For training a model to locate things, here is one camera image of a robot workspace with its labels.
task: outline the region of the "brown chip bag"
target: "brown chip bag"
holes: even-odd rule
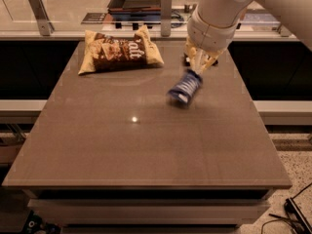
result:
[[[85,45],[85,56],[79,75],[111,69],[117,63],[164,63],[156,44],[150,40],[146,25],[136,31],[132,40],[87,30]]]

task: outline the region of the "floor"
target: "floor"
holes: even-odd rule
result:
[[[286,216],[283,208],[286,199],[295,196],[306,185],[312,182],[312,144],[310,142],[311,139],[309,139],[311,137],[309,133],[312,132],[310,132],[310,130],[276,130],[274,128],[268,129],[268,132],[292,180],[292,188],[290,190],[276,191],[269,199],[271,208],[255,223],[243,225],[238,231],[239,234],[293,233],[290,227],[283,221],[271,222],[276,218],[269,214]],[[3,142],[10,142],[13,136],[11,134],[0,134],[0,138]],[[15,197],[16,200],[19,199],[19,202],[24,200],[20,196],[18,197],[16,195]],[[312,186],[298,195],[295,200],[301,207],[308,221],[312,223]]]

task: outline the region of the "table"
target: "table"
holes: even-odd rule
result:
[[[3,186],[68,224],[252,223],[292,186],[231,58],[189,106],[166,96],[183,41],[156,41],[163,66],[78,76],[81,42]]]

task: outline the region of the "brown tabletop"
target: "brown tabletop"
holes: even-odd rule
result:
[[[3,185],[290,187],[228,53],[189,106],[166,96],[185,70],[183,44],[157,42],[161,67],[78,76],[81,42]]]

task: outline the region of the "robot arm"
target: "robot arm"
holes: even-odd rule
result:
[[[201,73],[212,65],[231,43],[244,9],[253,0],[200,0],[187,25],[186,54]],[[275,16],[312,50],[312,0],[254,0]],[[204,62],[202,51],[209,58]]]

